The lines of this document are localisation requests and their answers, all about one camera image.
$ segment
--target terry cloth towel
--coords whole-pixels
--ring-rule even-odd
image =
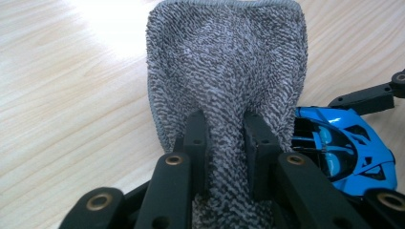
[[[307,66],[300,6],[167,0],[147,25],[148,90],[166,153],[186,118],[202,110],[211,142],[208,198],[193,200],[194,228],[268,228],[269,201],[248,195],[243,150],[245,111],[261,115],[290,152],[296,102]]]

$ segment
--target wooden table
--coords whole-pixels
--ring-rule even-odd
[[[162,154],[147,98],[145,25],[159,1],[0,2],[0,228],[57,228],[88,191],[124,193]],[[300,1],[309,34],[301,106],[405,68],[401,0]],[[366,115],[405,192],[405,102]]]

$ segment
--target black plastic part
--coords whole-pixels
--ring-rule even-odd
[[[391,87],[394,89],[394,96],[405,98],[405,70],[395,73],[391,79]]]
[[[138,219],[139,209],[148,190],[149,181],[125,194],[125,215],[128,218],[128,228],[134,227]]]
[[[370,228],[307,156],[281,154],[278,162],[277,181],[300,228]]]
[[[113,229],[125,225],[124,195],[115,188],[97,188],[84,195],[60,229]]]
[[[258,114],[244,115],[245,152],[249,192],[255,200],[271,199],[270,166],[282,153],[277,137]]]
[[[187,119],[183,151],[190,156],[192,163],[192,197],[206,195],[207,190],[207,129],[202,111],[191,114]]]
[[[354,109],[359,115],[382,112],[394,107],[393,89],[389,83],[336,97],[329,105],[337,109]]]
[[[366,115],[393,108],[394,96],[405,98],[405,70],[395,73],[390,83],[336,97],[328,106]]]
[[[405,228],[405,196],[389,189],[370,189],[364,195],[364,217],[374,228]]]
[[[191,228],[191,162],[184,153],[161,156],[135,229]]]

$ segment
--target black bracket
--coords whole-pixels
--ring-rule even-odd
[[[366,115],[393,108],[394,96],[405,98],[405,70],[395,73],[389,83],[338,96],[328,106]]]

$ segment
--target fabric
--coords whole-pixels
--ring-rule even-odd
[[[168,0],[147,25],[148,90],[166,153],[189,114],[203,110],[210,135],[208,198],[193,201],[194,228],[268,228],[270,203],[248,195],[243,116],[264,117],[290,152],[307,66],[300,6]]]

